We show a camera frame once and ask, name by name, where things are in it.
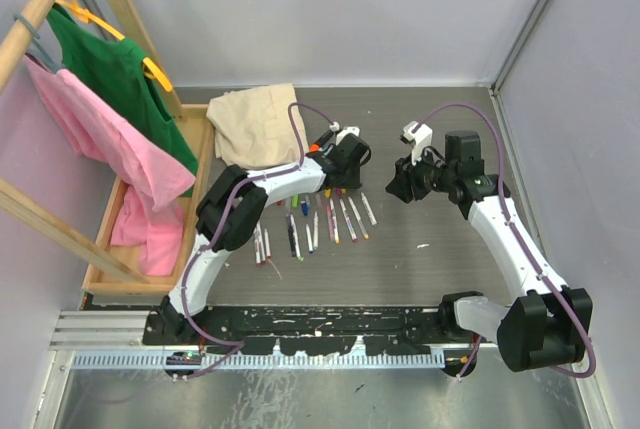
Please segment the grey cap white marker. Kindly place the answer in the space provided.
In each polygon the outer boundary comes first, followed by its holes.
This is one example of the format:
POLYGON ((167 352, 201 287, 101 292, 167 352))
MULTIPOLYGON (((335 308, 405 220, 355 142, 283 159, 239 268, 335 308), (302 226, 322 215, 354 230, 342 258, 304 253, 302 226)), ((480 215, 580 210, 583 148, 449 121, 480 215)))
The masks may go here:
POLYGON ((367 196, 366 196, 366 194, 364 192, 360 193, 360 197, 361 197, 361 201, 362 201, 363 207, 365 208, 367 217, 368 217, 368 219, 370 221, 370 224, 373 227, 376 227, 378 225, 378 221, 377 221, 376 216, 375 216, 375 214, 373 212, 373 209, 372 209, 372 206, 371 206, 371 204, 369 202, 369 199, 367 198, 367 196))

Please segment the dark purple clear pen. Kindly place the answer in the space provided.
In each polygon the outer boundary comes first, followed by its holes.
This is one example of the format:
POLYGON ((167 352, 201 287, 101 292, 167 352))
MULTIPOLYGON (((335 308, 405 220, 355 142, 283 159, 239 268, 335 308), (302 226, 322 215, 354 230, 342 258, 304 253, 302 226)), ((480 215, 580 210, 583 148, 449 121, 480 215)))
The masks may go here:
POLYGON ((291 223, 291 215, 289 213, 286 214, 285 220, 286 220, 287 237, 288 237, 288 243, 289 243, 289 247, 290 247, 291 256, 292 257, 296 257, 294 232, 293 232, 293 226, 292 226, 292 223, 291 223))

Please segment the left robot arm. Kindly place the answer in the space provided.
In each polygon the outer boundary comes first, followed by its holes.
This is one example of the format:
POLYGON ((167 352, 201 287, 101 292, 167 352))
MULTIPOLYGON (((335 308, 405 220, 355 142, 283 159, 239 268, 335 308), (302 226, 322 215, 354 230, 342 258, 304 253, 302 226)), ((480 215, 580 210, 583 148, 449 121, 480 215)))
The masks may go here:
POLYGON ((220 270, 232 252, 254 235, 264 209, 295 195, 324 189, 358 189, 370 146, 348 133, 326 150, 269 169, 223 170, 196 209, 196 237, 179 281, 145 323, 145 345, 188 345, 200 333, 200 314, 220 270))

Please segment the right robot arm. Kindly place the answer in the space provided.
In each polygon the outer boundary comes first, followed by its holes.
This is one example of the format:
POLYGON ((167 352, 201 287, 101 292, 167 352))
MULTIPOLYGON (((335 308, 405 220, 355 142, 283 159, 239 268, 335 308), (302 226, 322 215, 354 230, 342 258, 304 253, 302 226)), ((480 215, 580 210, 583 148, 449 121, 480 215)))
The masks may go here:
POLYGON ((478 133, 446 133, 443 153, 432 147, 432 134, 415 121, 404 127, 400 138, 411 152, 396 161, 386 191, 405 203, 431 192, 447 195, 488 247, 513 299, 502 306, 477 291, 443 296, 437 313, 442 337, 459 343, 474 333, 493 342, 513 372, 559 368, 590 356, 589 294, 570 288, 537 248, 506 185, 486 173, 478 133))

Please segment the blue end white marker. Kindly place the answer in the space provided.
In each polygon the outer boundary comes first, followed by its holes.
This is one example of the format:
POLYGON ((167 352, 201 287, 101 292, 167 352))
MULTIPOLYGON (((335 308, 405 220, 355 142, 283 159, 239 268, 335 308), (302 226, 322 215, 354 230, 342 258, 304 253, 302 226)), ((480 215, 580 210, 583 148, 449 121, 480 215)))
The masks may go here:
POLYGON ((313 254, 315 251, 314 241, 313 241, 313 233, 311 227, 308 223, 305 224, 305 233, 306 233, 306 241, 309 254, 313 254))

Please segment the green cap rainbow pen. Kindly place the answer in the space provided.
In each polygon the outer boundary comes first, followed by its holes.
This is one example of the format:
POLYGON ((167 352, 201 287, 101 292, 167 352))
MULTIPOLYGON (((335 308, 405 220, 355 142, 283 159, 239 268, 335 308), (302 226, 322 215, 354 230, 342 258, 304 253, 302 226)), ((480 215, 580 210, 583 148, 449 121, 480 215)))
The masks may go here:
POLYGON ((293 234, 292 237, 294 241, 295 257, 297 258, 297 260, 303 261, 296 221, 293 214, 290 214, 289 216, 290 216, 290 222, 292 227, 292 234, 293 234))

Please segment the lilac pen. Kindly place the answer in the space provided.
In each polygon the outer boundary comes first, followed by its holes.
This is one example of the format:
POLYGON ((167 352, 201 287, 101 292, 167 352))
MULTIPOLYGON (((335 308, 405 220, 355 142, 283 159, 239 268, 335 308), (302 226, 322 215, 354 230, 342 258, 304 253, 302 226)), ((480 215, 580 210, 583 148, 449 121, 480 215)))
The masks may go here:
POLYGON ((330 205, 328 204, 326 205, 325 211, 326 211, 329 240, 332 242, 335 242, 334 223, 333 223, 333 216, 332 216, 330 205))

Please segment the grey end white marker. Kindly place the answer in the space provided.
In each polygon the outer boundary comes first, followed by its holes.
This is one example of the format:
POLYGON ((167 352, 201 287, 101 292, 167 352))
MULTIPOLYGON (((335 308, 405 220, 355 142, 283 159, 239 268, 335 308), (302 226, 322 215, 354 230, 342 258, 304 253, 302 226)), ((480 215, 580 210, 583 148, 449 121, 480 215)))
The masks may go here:
POLYGON ((313 229, 312 229, 312 247, 313 251, 317 251, 319 248, 319 214, 318 211, 314 211, 313 215, 313 229))

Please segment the red cap white pen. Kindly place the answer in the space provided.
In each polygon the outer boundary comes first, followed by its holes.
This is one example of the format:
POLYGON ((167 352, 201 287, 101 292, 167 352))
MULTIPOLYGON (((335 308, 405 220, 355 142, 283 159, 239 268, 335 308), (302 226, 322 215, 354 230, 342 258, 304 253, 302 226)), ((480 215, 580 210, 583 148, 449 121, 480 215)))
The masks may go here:
POLYGON ((272 258, 272 251, 271 251, 270 236, 269 236, 268 229, 263 230, 263 242, 264 242, 266 260, 270 260, 272 258))

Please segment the yellow end rainbow pen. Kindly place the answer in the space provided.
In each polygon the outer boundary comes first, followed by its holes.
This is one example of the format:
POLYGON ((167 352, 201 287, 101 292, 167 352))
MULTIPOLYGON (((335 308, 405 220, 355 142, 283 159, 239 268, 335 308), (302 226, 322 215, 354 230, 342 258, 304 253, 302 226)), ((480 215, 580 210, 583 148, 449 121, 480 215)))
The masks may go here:
POLYGON ((340 237, 339 237, 339 229, 338 229, 338 219, 337 219, 335 203, 332 198, 329 199, 329 210, 330 210, 331 223, 332 223, 333 240, 336 244, 339 244, 340 237))

